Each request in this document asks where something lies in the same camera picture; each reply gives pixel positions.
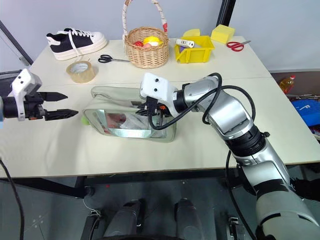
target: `clear pouch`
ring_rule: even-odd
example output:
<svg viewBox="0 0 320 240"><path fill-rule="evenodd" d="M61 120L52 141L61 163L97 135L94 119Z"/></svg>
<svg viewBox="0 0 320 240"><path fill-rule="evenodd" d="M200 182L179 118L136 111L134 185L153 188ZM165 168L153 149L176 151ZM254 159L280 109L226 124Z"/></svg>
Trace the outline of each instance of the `clear pouch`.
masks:
<svg viewBox="0 0 320 240"><path fill-rule="evenodd" d="M93 100L83 110L85 118L99 133L106 136L139 138L157 142L171 142L176 124L164 130L151 128L148 117L136 114L138 106L145 101L139 88L95 86L91 90ZM172 117L155 115L153 124L163 125Z"/></svg>

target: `red fruit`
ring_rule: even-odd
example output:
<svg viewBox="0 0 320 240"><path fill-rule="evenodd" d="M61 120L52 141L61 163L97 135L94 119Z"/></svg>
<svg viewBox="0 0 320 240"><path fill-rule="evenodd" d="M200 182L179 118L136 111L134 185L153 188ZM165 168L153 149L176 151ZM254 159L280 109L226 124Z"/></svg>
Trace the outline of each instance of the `red fruit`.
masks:
<svg viewBox="0 0 320 240"><path fill-rule="evenodd" d="M138 46L138 47L143 47L143 46L144 46L144 44L143 44L142 41L136 41L136 42L134 43L134 45L136 45L136 46Z"/></svg>

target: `wicker basket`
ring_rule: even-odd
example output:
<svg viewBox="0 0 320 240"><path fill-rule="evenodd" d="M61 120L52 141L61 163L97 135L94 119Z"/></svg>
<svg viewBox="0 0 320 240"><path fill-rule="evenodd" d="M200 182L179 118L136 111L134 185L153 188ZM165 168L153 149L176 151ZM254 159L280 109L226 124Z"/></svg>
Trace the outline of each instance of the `wicker basket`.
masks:
<svg viewBox="0 0 320 240"><path fill-rule="evenodd" d="M157 7L161 15L161 21L164 31L155 27L139 27L127 32L127 8L132 0L125 0L122 11L123 40L125 51L132 64L142 69L153 69L164 65L169 57L169 40L167 35L167 20L162 12L159 3L156 0L151 2ZM149 36L158 37L163 44L151 47L141 47L134 45L135 42L143 42L144 38Z"/></svg>

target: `packing tape roll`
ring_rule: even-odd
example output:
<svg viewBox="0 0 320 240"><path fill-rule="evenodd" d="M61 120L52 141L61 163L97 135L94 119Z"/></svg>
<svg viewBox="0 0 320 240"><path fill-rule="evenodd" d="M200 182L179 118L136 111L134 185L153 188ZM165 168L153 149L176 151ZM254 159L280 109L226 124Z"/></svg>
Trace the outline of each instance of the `packing tape roll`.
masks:
<svg viewBox="0 0 320 240"><path fill-rule="evenodd" d="M76 61L66 68L66 72L78 84L90 82L96 76L91 63L88 61Z"/></svg>

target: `scissors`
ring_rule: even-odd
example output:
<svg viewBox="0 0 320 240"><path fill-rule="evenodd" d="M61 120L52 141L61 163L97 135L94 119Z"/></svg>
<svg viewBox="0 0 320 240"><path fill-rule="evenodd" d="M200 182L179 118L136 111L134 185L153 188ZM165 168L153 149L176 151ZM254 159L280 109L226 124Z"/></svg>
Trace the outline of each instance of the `scissors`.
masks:
<svg viewBox="0 0 320 240"><path fill-rule="evenodd" d="M115 59L115 58L112 58L112 56L110 56L108 54L102 54L98 59L98 62L102 63L102 64L110 63L111 61L130 63L129 60Z"/></svg>
<svg viewBox="0 0 320 240"><path fill-rule="evenodd" d="M244 42L230 41L226 44L226 46L230 48L232 51L240 52L242 51L242 49L244 49L245 44L248 44L250 42L251 42L250 40L244 41Z"/></svg>

